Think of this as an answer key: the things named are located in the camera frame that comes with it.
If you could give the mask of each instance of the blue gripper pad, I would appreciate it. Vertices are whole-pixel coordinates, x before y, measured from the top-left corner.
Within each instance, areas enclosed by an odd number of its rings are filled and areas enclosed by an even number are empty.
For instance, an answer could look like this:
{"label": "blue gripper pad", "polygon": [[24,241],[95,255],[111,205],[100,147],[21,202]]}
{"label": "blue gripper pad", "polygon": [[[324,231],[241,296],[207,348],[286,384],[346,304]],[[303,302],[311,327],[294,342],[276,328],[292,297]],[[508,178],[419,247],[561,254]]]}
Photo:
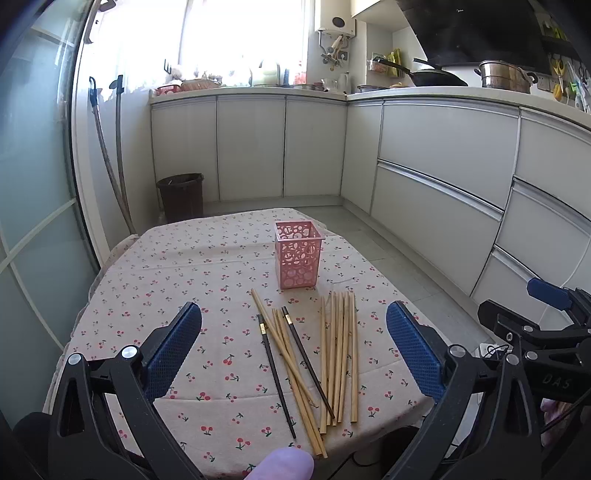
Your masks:
{"label": "blue gripper pad", "polygon": [[423,395],[439,402],[445,393],[441,381],[441,363],[403,304],[395,301],[388,306],[386,327]]}
{"label": "blue gripper pad", "polygon": [[530,297],[543,301],[557,310],[568,310],[573,305],[565,289],[539,278],[530,279],[527,283],[527,293]]}
{"label": "blue gripper pad", "polygon": [[150,402],[168,392],[201,331],[201,321],[201,308],[194,303],[187,303],[171,322],[166,337],[144,369],[144,393]]}

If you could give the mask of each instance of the brown trash bin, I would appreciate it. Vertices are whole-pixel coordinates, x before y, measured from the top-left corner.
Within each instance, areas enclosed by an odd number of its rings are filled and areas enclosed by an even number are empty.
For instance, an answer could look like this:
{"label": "brown trash bin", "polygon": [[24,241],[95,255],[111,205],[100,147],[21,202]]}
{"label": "brown trash bin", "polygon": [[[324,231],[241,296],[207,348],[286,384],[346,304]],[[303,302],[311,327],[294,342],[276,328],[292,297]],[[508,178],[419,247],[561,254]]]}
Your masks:
{"label": "brown trash bin", "polygon": [[203,217],[203,174],[173,175],[156,182],[168,223]]}

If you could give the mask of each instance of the pan handle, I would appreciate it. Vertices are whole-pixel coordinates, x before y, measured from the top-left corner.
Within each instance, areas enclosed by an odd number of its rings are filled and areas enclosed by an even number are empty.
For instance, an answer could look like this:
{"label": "pan handle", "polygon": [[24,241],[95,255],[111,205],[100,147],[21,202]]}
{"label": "pan handle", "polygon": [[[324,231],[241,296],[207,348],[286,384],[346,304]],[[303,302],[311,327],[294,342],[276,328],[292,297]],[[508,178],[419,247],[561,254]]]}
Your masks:
{"label": "pan handle", "polygon": [[413,59],[413,61],[416,61],[417,63],[422,63],[423,65],[429,65],[430,67],[434,68],[435,70],[443,70],[440,65],[437,65],[436,63],[431,63],[430,61],[427,61],[427,60]]}
{"label": "pan handle", "polygon": [[398,63],[394,63],[393,61],[384,60],[384,59],[381,59],[380,57],[375,57],[374,58],[374,61],[377,61],[378,63],[381,63],[383,65],[387,65],[388,67],[392,67],[392,68],[395,68],[395,69],[398,69],[398,70],[402,70],[407,75],[412,76],[412,72],[408,68],[403,67],[402,65],[400,65]]}

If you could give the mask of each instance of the water heater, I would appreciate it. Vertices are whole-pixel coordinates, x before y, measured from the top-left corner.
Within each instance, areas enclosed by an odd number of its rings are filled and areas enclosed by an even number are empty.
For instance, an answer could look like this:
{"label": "water heater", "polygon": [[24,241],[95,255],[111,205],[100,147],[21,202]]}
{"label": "water heater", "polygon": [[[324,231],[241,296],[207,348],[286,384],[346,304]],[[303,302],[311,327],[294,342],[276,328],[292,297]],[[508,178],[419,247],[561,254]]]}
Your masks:
{"label": "water heater", "polygon": [[314,30],[329,34],[355,36],[351,4],[345,0],[316,0]]}

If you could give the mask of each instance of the red basket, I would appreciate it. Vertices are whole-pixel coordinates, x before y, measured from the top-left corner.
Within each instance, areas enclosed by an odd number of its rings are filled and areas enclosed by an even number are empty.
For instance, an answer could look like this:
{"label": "red basket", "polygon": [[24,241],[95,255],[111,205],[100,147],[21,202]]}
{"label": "red basket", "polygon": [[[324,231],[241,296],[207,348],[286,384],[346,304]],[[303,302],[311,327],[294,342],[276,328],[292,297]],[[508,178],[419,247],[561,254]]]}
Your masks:
{"label": "red basket", "polygon": [[322,240],[324,236],[310,221],[275,222],[277,278],[282,290],[316,285]]}

